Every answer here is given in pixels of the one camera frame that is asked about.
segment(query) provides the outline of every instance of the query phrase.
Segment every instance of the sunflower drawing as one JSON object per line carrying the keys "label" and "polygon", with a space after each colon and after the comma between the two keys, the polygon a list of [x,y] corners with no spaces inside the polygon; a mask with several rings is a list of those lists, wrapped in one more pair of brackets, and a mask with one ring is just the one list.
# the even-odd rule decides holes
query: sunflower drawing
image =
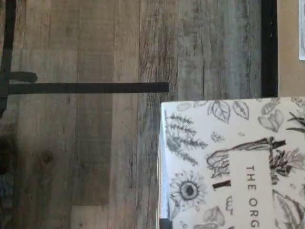
{"label": "sunflower drawing", "polygon": [[194,173],[193,171],[183,171],[175,174],[175,178],[172,178],[170,183],[170,197],[175,203],[173,217],[180,211],[185,211],[190,208],[195,208],[199,211],[200,206],[205,204],[204,197],[207,192],[203,180],[202,175]]}

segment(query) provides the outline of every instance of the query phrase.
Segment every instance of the wooden floor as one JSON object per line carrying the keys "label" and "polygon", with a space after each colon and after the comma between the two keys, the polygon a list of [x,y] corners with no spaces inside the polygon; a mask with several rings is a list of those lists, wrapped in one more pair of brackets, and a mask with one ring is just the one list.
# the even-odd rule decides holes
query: wooden floor
{"label": "wooden floor", "polygon": [[14,229],[155,228],[161,102],[261,95],[257,0],[17,0],[16,16],[12,71],[170,92],[11,96]]}

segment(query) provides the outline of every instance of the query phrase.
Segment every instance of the wood knot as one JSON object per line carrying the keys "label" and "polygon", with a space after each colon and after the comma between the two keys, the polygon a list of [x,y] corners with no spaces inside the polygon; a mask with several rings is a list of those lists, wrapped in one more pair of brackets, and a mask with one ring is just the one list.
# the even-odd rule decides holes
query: wood knot
{"label": "wood knot", "polygon": [[43,165],[47,166],[54,160],[54,155],[51,151],[45,150],[41,155],[41,162]]}

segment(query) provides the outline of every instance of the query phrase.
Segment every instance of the book cover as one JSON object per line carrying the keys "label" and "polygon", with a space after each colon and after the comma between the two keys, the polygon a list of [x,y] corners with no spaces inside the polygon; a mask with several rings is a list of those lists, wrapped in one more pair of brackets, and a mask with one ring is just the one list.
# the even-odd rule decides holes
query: book cover
{"label": "book cover", "polygon": [[173,229],[305,228],[304,105],[163,103],[158,217],[167,209]]}

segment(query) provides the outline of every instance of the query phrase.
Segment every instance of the black metal frame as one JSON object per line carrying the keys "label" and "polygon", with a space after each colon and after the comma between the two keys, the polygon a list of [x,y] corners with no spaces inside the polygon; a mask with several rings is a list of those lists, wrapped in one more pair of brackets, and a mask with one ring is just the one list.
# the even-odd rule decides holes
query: black metal frame
{"label": "black metal frame", "polygon": [[[277,70],[277,0],[261,0],[262,20],[262,97],[278,96]],[[9,94],[53,93],[160,93],[169,92],[169,83],[41,83],[34,84],[34,73],[11,73],[16,20],[16,0],[6,1],[5,33],[0,68],[0,118],[7,107]],[[9,84],[15,79],[30,84]]]}
{"label": "black metal frame", "polygon": [[261,0],[262,5],[262,97],[278,96],[277,0]]}
{"label": "black metal frame", "polygon": [[[16,20],[16,0],[5,3],[4,45],[0,69],[0,119],[6,110],[10,94],[108,94],[108,93],[162,93],[169,92],[168,82],[158,83],[35,83],[37,75],[27,72],[10,72],[14,30]],[[28,84],[10,84],[10,80]]]}

